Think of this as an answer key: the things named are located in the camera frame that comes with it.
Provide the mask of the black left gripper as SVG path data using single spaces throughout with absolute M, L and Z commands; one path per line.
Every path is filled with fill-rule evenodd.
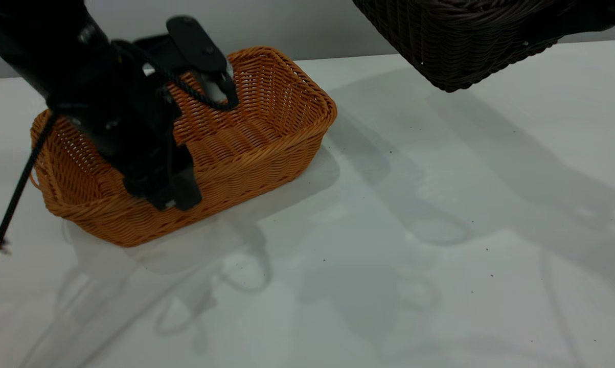
M 81 65 L 52 93 L 51 110 L 90 138 L 125 177 L 130 196 L 158 211 L 177 207 L 186 212 L 201 203 L 190 153 L 173 136 L 180 109 L 130 52 L 111 45 Z M 169 176 L 170 184 L 164 182 Z

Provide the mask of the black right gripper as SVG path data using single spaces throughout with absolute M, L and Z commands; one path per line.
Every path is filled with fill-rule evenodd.
M 534 50 L 563 35 L 605 31 L 615 27 L 615 1 L 576 1 L 558 24 L 530 24 L 522 30 L 522 46 Z

